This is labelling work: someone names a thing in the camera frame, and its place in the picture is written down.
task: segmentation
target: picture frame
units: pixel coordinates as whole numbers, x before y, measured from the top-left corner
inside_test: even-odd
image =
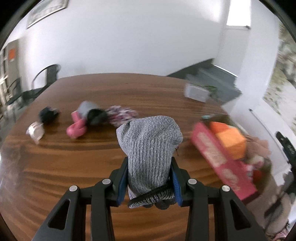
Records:
[[[42,0],[31,11],[27,22],[27,29],[47,16],[65,9],[69,0]]]

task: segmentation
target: orange sponge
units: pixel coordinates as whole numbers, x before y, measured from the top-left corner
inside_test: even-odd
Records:
[[[222,146],[231,154],[234,160],[243,158],[246,154],[246,139],[236,128],[216,134]]]
[[[220,132],[223,132],[223,131],[226,131],[229,128],[229,126],[225,123],[221,123],[221,122],[214,122],[214,121],[211,121],[210,122],[210,129],[211,131],[214,133],[214,134],[217,134],[217,133],[220,133]]]

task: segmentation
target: red box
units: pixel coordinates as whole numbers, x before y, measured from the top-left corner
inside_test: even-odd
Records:
[[[191,140],[222,182],[230,186],[240,200],[257,192],[256,187],[248,180],[239,163],[232,159],[204,123],[199,122],[194,126]]]

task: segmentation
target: gray fabric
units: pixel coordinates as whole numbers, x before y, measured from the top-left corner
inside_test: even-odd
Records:
[[[79,105],[77,111],[78,111],[81,118],[87,119],[87,114],[89,113],[90,110],[99,109],[99,108],[100,107],[97,104],[95,104],[95,103],[93,103],[91,101],[83,101]]]
[[[168,116],[129,121],[117,130],[120,147],[128,156],[130,199],[146,194],[168,181],[171,157],[183,137],[179,126]],[[173,199],[172,188],[130,205],[130,208]]]

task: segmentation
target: blue gripper pad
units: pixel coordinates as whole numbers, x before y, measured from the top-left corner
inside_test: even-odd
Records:
[[[181,195],[181,188],[178,182],[176,173],[172,170],[172,179],[173,179],[173,186],[174,186],[174,194],[175,194],[175,201],[178,203],[179,206],[182,205],[182,195]]]
[[[123,173],[123,175],[121,177],[119,186],[118,186],[118,197],[117,197],[117,200],[116,200],[116,203],[117,203],[118,206],[124,200],[124,196],[126,195],[127,186],[128,186],[128,168],[125,169],[125,171],[124,171],[124,173]]]

